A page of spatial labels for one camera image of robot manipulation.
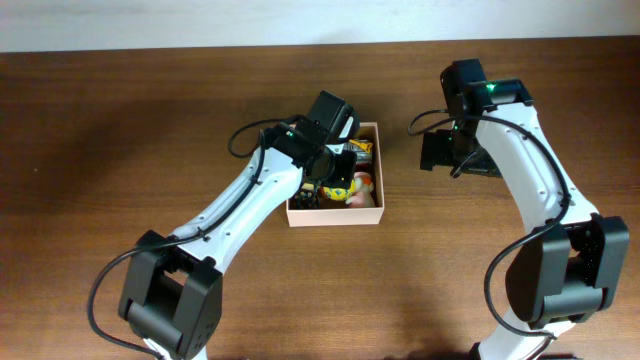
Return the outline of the black round cap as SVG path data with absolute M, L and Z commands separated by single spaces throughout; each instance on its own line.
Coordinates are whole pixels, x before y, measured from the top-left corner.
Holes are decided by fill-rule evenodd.
M 293 208 L 296 210 L 318 209 L 320 200 L 318 192 L 301 189 L 293 198 Z

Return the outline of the red grey toy truck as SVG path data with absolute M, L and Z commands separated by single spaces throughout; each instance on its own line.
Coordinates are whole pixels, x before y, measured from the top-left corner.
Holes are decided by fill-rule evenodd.
M 335 154 L 343 154 L 351 151 L 356 154 L 356 164 L 372 164 L 374 156 L 374 143 L 368 139 L 350 139 L 343 144 L 329 145 L 329 149 Z

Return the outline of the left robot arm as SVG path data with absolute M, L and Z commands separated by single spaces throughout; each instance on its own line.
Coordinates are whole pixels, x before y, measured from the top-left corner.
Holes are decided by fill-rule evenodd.
M 203 211 L 164 237 L 152 230 L 131 256 L 118 314 L 156 359 L 201 359 L 219 324 L 223 276 L 261 223 L 304 183 L 346 188 L 359 130 L 354 108 L 321 92 L 305 115 L 262 122 L 240 175 Z

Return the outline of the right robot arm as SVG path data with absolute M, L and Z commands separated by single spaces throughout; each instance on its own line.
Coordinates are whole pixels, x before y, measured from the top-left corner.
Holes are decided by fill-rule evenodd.
M 525 228 L 485 272 L 484 298 L 491 305 L 494 272 L 515 256 L 505 275 L 507 312 L 490 311 L 498 325 L 469 356 L 542 359 L 561 334 L 612 305 L 628 227 L 619 216 L 600 215 L 571 181 L 521 80 L 490 81 L 479 60 L 466 59 L 445 68 L 440 83 L 444 118 L 419 132 L 421 169 L 502 178 Z

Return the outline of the yellow ball blue letters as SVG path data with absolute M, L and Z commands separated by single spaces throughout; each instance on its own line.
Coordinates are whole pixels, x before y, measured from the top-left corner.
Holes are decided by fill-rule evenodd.
M 344 189 L 344 188 L 330 188 L 330 187 L 323 187 L 322 188 L 323 197 L 326 198 L 326 199 L 332 200 L 332 201 L 345 202 L 354 193 L 355 193 L 355 186 L 354 185 L 351 185 L 347 189 Z

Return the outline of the white pink toy duck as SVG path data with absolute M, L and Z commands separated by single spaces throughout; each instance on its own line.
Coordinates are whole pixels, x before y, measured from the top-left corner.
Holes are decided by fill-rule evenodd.
M 367 172 L 356 172 L 354 174 L 355 190 L 345 201 L 349 208 L 373 208 L 376 206 L 372 197 L 374 182 Z

